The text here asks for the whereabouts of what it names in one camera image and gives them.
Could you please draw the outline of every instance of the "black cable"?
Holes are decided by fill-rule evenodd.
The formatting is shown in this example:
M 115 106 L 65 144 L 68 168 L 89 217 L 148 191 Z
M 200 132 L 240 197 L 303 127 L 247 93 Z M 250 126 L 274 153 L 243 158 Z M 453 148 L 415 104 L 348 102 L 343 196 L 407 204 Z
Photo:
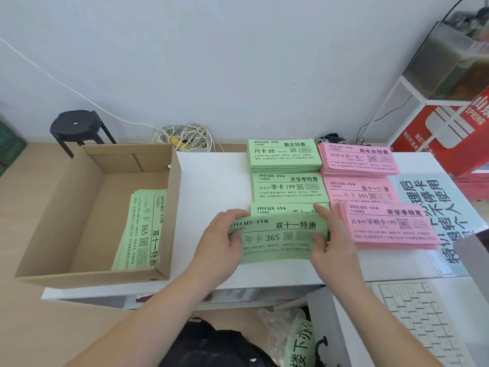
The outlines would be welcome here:
M 455 8 L 458 6 L 458 4 L 460 4 L 462 1 L 464 1 L 464 0 L 459 0 L 459 1 L 458 1 L 458 2 L 455 4 L 455 5 L 453 5 L 453 8 L 451 8 L 451 9 L 449 10 L 449 12 L 447 12 L 447 13 L 446 13 L 446 15 L 445 15 L 445 17 L 442 19 L 442 21 L 444 21 L 444 20 L 445 20 L 445 19 L 446 19 L 446 18 L 447 18 L 447 17 L 450 15 L 450 13 L 453 11 L 453 9 L 455 9 Z
M 387 112 L 384 116 L 382 116 L 380 118 L 377 118 L 374 122 L 377 122 L 379 120 L 382 120 L 382 118 L 384 118 L 388 114 L 394 112 L 395 110 L 400 110 L 403 106 L 405 106 L 407 104 L 407 102 L 409 102 L 409 99 L 411 99 L 412 97 L 413 97 L 413 94 L 411 94 L 411 96 L 409 98 L 407 98 L 407 100 L 404 102 L 403 105 L 401 105 L 400 107 L 398 107 L 396 109 L 391 110 L 390 112 Z M 362 135 L 364 134 L 365 130 L 367 129 L 367 126 L 372 122 L 373 119 L 374 119 L 374 117 L 372 117 L 369 122 L 367 122 L 366 124 L 360 126 L 360 128 L 358 129 L 357 140 L 355 141 L 355 143 L 357 145 L 358 145 L 358 141 L 363 138 Z

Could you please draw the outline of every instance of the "stack of green flyers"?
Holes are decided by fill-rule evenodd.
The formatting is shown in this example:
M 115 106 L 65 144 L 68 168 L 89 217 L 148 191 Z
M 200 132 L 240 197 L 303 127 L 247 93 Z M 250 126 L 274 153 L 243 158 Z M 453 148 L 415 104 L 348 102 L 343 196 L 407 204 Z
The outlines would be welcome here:
M 328 203 L 320 173 L 251 173 L 257 203 Z
M 329 203 L 319 203 L 322 207 L 330 209 Z M 252 202 L 249 212 L 252 216 L 268 216 L 273 214 L 314 212 L 314 203 L 260 203 Z
M 131 195 L 113 271 L 156 265 L 165 203 L 166 189 L 140 189 Z
M 241 264 L 278 259 L 310 259 L 314 239 L 311 233 L 328 235 L 328 225 L 319 214 L 286 213 L 248 216 L 233 223 L 228 233 L 242 231 Z
M 306 173 L 323 165 L 312 139 L 249 140 L 247 152 L 251 172 Z

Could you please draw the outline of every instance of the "white wall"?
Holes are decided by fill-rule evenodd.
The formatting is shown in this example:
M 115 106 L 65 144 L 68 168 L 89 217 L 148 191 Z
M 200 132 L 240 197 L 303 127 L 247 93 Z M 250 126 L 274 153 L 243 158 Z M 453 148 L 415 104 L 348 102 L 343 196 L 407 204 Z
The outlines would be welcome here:
M 355 137 L 455 2 L 0 0 L 0 36 L 129 121 L 199 121 L 218 137 Z M 7 122 L 49 135 L 75 109 L 94 108 L 0 42 Z M 97 112 L 116 136 L 151 134 Z

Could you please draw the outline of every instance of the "hand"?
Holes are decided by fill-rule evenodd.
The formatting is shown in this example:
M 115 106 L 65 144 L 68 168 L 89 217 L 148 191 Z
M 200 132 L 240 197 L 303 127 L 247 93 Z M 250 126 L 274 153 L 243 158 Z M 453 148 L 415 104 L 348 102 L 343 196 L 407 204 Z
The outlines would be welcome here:
M 358 263 L 357 249 L 347 228 L 330 210 L 317 203 L 314 208 L 328 222 L 331 236 L 326 244 L 321 234 L 313 233 L 315 245 L 310 262 L 317 275 L 334 294 L 344 289 L 363 289 L 366 284 Z
M 205 280 L 210 291 L 231 277 L 241 262 L 241 231 L 231 237 L 227 231 L 236 219 L 245 216 L 250 213 L 240 209 L 220 212 L 202 234 L 189 270 Z

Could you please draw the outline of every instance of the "black stool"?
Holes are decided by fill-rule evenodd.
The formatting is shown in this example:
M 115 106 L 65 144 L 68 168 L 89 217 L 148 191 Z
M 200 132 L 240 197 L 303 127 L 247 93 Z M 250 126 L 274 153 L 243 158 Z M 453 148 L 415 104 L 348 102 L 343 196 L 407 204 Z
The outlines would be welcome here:
M 94 110 L 91 112 L 89 110 L 70 110 L 60 113 L 58 118 L 51 124 L 49 130 L 64 151 L 73 158 L 73 153 L 64 142 L 76 142 L 79 146 L 82 146 L 85 140 L 94 140 L 97 144 L 105 144 L 98 136 L 100 128 L 116 144 L 111 133 L 108 132 L 108 129 Z

